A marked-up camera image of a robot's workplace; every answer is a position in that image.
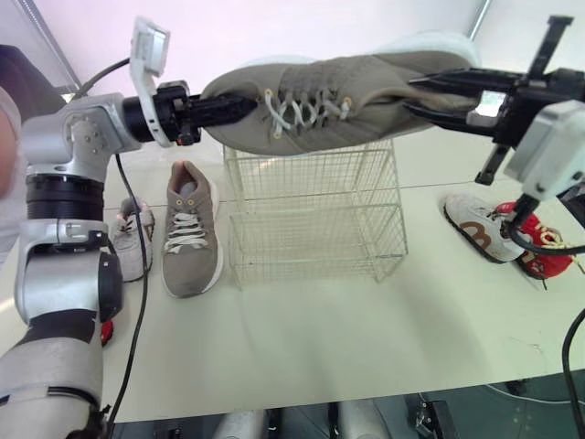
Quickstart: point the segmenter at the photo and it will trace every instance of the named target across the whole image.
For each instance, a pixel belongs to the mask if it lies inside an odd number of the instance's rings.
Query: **metal bracket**
[[[160,77],[166,64],[170,32],[152,21],[138,16],[134,23],[130,74],[143,109],[144,119],[154,140],[163,148],[173,144],[158,121],[153,96],[156,94],[153,76]]]

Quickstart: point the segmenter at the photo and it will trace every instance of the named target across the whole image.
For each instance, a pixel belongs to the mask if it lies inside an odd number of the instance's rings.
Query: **table surface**
[[[396,140],[409,256],[380,284],[368,278],[256,284],[238,289],[226,268],[218,284],[177,300],[161,282],[169,163],[193,160],[220,187],[218,235],[227,245],[233,203],[218,145],[151,146],[124,163],[135,191],[152,206],[154,263],[130,385],[119,422],[141,421],[433,391],[561,371],[560,349],[585,306],[583,274],[569,267],[542,283],[513,264],[487,262],[444,219],[442,200],[470,192],[494,203],[516,199],[504,177],[491,187],[471,182],[489,141],[438,129]],[[124,197],[111,172],[105,219]],[[582,242],[583,230],[556,200],[540,218]],[[0,351],[24,334],[12,284],[13,251],[0,273]],[[125,307],[104,349],[104,403],[119,389],[142,285],[125,285]],[[583,336],[573,368],[585,367]]]

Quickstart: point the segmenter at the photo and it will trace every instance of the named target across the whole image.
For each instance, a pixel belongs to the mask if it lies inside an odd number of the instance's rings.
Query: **shoelace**
[[[135,227],[133,227],[134,220],[129,219],[120,226],[120,233],[130,233]]]
[[[316,100],[315,103],[311,104],[308,99],[295,101],[292,99],[285,99],[279,103],[278,99],[275,99],[276,104],[272,104],[274,94],[272,90],[266,89],[264,92],[264,101],[268,107],[268,111],[271,112],[272,116],[272,135],[275,139],[282,137],[282,130],[291,130],[295,126],[310,127],[313,126],[318,120],[334,115],[340,120],[345,120],[349,114],[351,108],[351,98],[345,97],[341,106],[335,105],[331,102],[324,93],[321,93],[320,99]],[[284,119],[284,114],[292,108],[294,113],[294,120],[287,122]]]
[[[195,249],[207,246],[203,238],[205,231],[196,214],[177,212],[173,217],[173,226],[165,242],[165,252],[179,253],[184,245],[191,245]]]
[[[540,231],[540,240],[543,242],[542,247],[544,249],[567,249],[573,246],[573,244],[569,242],[564,242],[558,233],[549,229],[541,222],[537,224],[536,230]],[[569,257],[574,263],[577,264],[581,272],[585,274],[585,269],[583,269],[583,266],[580,264],[577,256],[571,254]]]

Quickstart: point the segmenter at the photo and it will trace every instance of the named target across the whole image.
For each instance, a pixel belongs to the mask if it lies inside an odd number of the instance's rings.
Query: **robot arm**
[[[118,260],[101,251],[108,244],[102,194],[112,155],[154,139],[191,145],[202,126],[236,122],[256,106],[237,96],[199,100],[180,82],[155,89],[149,75],[162,72],[165,33],[140,19],[136,28],[131,69],[144,82],[139,97],[82,98],[23,129],[27,221],[15,299],[28,330],[0,358],[0,437],[6,439],[107,433],[100,322],[122,308]]]

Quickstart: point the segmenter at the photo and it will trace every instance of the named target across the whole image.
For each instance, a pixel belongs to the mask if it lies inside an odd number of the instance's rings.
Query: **wire mesh basket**
[[[224,149],[237,211],[229,264],[249,282],[370,275],[407,254],[391,140],[308,155]]]

